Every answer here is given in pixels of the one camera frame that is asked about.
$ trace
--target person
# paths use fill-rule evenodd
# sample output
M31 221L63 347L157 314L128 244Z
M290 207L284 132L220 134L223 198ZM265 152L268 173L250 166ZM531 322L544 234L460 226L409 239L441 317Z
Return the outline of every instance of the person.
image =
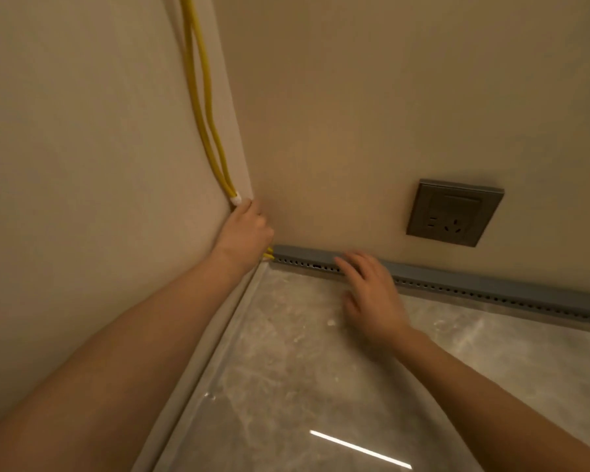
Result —
M0 421L0 472L128 471L212 315L274 232L257 202L225 222L211 253L91 337ZM587 471L590 448L411 327L389 272L352 252L335 261L345 311L424 384L481 466Z

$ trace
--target outlet cover plate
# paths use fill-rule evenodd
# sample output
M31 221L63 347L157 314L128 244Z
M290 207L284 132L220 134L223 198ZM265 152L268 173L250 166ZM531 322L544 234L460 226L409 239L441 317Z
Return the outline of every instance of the outlet cover plate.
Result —
M422 179L406 233L476 246L503 196L503 189Z

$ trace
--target marble floor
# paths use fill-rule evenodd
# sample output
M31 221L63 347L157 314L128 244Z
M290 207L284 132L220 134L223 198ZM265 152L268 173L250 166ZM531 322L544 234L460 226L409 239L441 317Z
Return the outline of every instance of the marble floor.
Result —
M339 277L257 277L157 471L407 470L311 431L416 471L481 470L421 384L345 324ZM590 332L403 300L414 326L590 445Z

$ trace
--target white cable connector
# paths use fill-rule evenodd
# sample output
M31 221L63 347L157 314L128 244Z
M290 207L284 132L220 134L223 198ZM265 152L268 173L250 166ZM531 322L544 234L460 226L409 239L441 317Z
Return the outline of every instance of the white cable connector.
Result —
M240 196L238 191L236 191L236 197L230 197L229 201L231 202L232 205L234 205L235 207L238 207L239 205L241 205L243 203L243 198Z

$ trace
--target yellow wire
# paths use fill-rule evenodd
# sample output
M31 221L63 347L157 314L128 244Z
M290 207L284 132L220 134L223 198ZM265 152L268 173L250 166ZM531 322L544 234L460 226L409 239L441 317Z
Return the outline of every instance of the yellow wire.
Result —
M207 160L212 169L212 173L216 177L216 180L228 195L229 198L237 197L238 193L234 187L234 183L231 181L229 176L229 170L227 168L227 158L225 157L225 150L221 144L221 137L216 130L214 124L214 117L212 115L212 77L210 75L210 67L207 59L207 50L205 42L203 41L203 35L201 34L201 27L199 25L199 18L194 8L192 0L179 0L182 7L182 14L184 17L184 37L186 39L186 52L184 53L184 60L186 63L186 80L188 82L188 91L190 93L190 103L192 104L192 111L194 118L197 123L197 129L199 130L199 136L203 148L206 151ZM209 135L205 122L203 121L203 113L201 112L201 105L199 103L199 89L197 88L197 78L194 73L194 53L192 49L192 32L197 40L197 47L199 48L199 60L201 61L201 72L203 74L203 95L205 98L205 109L207 125L212 132L212 139L216 145L218 151L219 160L221 161L221 169L214 156L212 150L212 144L210 143ZM263 254L263 257L268 260L275 260L273 256L273 248L268 247L267 252Z

